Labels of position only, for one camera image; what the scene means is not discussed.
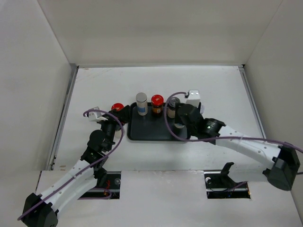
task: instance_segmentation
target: blue label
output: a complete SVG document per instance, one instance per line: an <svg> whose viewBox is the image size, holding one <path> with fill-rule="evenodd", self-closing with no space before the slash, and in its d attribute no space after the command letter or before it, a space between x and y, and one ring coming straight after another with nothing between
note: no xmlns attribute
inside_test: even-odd
<svg viewBox="0 0 303 227"><path fill-rule="evenodd" d="M138 112L145 113L145 107L138 107L137 106L137 109L138 109Z"/></svg>

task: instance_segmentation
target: spice jar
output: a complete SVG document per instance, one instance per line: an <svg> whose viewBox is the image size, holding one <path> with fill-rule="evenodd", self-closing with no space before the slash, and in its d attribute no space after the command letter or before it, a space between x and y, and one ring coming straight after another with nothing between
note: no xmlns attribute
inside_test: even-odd
<svg viewBox="0 0 303 227"><path fill-rule="evenodd" d="M177 97L172 97L168 103L167 116L169 118L175 118L176 115L176 104L179 104L180 99Z"/></svg>
<svg viewBox="0 0 303 227"><path fill-rule="evenodd" d="M145 116L147 114L147 95L143 92L140 92L136 95L137 102L137 111L141 116Z"/></svg>
<svg viewBox="0 0 303 227"><path fill-rule="evenodd" d="M161 95L154 95L151 98L151 110L154 116L160 117L163 113L164 98Z"/></svg>
<svg viewBox="0 0 303 227"><path fill-rule="evenodd" d="M124 108L123 104L121 103L115 103L113 104L111 110L116 110L116 111L120 111ZM121 138L121 135L122 135L122 131L121 131L121 128L120 128L120 125L116 125L116 132L115 132L115 137L116 138Z"/></svg>

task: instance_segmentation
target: black tray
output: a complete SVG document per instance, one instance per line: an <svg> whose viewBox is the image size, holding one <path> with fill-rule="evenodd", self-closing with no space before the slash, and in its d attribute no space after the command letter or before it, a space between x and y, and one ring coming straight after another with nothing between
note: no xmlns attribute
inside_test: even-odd
<svg viewBox="0 0 303 227"><path fill-rule="evenodd" d="M175 119L167 118L172 131L179 137L189 139L187 128L177 129L174 126ZM127 137L130 140L141 141L178 141L167 130L164 113L160 117L152 115L152 105L148 103L148 113L140 116L137 111L137 103L131 104L131 121L128 123Z"/></svg>

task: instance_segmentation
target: jar lid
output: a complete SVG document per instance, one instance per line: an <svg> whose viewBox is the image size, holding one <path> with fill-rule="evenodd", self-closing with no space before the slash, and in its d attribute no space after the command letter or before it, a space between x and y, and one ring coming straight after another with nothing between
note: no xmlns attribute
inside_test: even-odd
<svg viewBox="0 0 303 227"><path fill-rule="evenodd" d="M161 95L154 95L151 98L151 103L155 106L163 105L164 98Z"/></svg>
<svg viewBox="0 0 303 227"><path fill-rule="evenodd" d="M117 111L119 111L119 110L122 110L123 108L124 108L124 106L122 103L115 103L115 104L113 104L111 110L116 109Z"/></svg>
<svg viewBox="0 0 303 227"><path fill-rule="evenodd" d="M179 103L181 103L180 99L177 97L172 97L169 101L169 107L174 110L176 108L176 104Z"/></svg>
<svg viewBox="0 0 303 227"><path fill-rule="evenodd" d="M136 100L138 102L145 102L147 100L147 95L143 92L140 92L136 95Z"/></svg>

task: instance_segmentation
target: white wall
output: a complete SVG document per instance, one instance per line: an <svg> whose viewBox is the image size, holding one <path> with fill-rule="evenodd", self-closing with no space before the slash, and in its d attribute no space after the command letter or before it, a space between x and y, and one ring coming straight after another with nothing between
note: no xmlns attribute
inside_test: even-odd
<svg viewBox="0 0 303 227"><path fill-rule="evenodd" d="M303 148L303 1L284 0L245 66L269 138ZM299 154L303 166L303 155ZM303 218L303 175L293 196Z"/></svg>
<svg viewBox="0 0 303 227"><path fill-rule="evenodd" d="M245 64L281 0L38 0L68 60Z"/></svg>
<svg viewBox="0 0 303 227"><path fill-rule="evenodd" d="M0 1L0 177L45 166L70 73L38 2Z"/></svg>

